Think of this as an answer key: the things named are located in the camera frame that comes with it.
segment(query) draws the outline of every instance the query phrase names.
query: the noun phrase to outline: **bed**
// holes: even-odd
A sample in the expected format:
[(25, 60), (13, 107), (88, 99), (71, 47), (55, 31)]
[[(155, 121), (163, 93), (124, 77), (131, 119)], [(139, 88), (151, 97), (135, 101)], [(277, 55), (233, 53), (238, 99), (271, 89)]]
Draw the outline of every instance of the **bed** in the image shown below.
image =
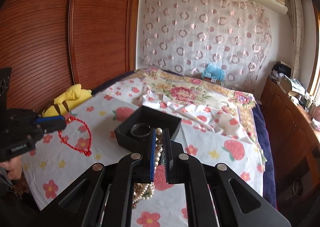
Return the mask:
[[(117, 144), (113, 130), (140, 105), (181, 117), (175, 141), (186, 153), (209, 165), (228, 164), (276, 205), (268, 134), (251, 94), (155, 68), (124, 74), (93, 93), (94, 97), (71, 112), (89, 126), (90, 156), (71, 149), (52, 133), (22, 157), (25, 178), (40, 210), (93, 163), (109, 165), (130, 153)], [(71, 146), (88, 148), (88, 131), (80, 122), (70, 123), (62, 137)], [(156, 170), (153, 197), (140, 201), (132, 211), (132, 226), (141, 226), (148, 219), (160, 225), (188, 224), (184, 187), (165, 182), (163, 165)]]

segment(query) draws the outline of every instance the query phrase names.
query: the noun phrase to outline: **black box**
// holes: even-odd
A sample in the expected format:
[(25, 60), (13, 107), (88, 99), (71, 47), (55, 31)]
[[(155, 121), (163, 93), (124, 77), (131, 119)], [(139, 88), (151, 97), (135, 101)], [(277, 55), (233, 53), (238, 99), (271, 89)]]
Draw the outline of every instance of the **black box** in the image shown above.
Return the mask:
[(180, 129), (181, 118), (141, 106), (115, 129), (117, 142), (120, 146), (135, 152), (141, 141), (131, 135), (130, 129), (133, 125), (141, 122), (147, 123), (150, 128), (168, 128), (170, 139), (174, 141)]

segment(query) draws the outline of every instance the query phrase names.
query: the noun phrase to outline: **stuffed animal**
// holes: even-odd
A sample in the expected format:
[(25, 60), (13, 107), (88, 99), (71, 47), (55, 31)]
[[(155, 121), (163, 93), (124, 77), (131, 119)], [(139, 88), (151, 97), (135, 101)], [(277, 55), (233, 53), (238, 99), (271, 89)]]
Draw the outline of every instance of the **stuffed animal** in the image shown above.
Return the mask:
[(91, 90), (81, 89), (81, 84), (73, 85), (46, 106), (42, 111), (42, 117), (65, 115), (84, 101), (88, 100), (90, 97), (92, 97)]

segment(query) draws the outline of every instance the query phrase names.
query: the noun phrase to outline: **dark blue blanket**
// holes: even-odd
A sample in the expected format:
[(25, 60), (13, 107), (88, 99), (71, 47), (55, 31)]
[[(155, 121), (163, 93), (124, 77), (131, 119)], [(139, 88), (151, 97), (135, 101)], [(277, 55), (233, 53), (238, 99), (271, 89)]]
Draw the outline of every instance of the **dark blue blanket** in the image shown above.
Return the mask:
[(275, 169), (273, 166), (269, 135), (259, 105), (252, 109), (256, 125), (258, 141), (263, 149), (266, 162), (266, 171), (263, 174), (263, 197), (276, 208)]

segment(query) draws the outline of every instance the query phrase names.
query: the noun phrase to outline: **metal pivot bolt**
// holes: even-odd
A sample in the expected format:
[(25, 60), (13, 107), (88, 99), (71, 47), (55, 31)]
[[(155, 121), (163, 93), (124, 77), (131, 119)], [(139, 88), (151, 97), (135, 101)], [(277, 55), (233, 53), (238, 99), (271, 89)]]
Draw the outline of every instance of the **metal pivot bolt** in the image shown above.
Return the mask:
[(131, 158), (134, 159), (134, 160), (136, 160), (136, 159), (141, 158), (141, 155), (140, 155), (139, 153), (132, 153), (132, 154), (131, 154)]
[(187, 160), (187, 159), (189, 159), (189, 156), (188, 156), (188, 154), (186, 154), (186, 153), (181, 153), (181, 154), (179, 155), (179, 159), (181, 159), (181, 160)]
[(220, 171), (226, 171), (227, 170), (227, 166), (226, 166), (226, 164), (219, 163), (217, 165), (217, 169), (219, 169)]
[(93, 169), (94, 171), (100, 171), (100, 170), (102, 169), (102, 164), (100, 164), (100, 163), (95, 163), (95, 164), (93, 164), (92, 169)]

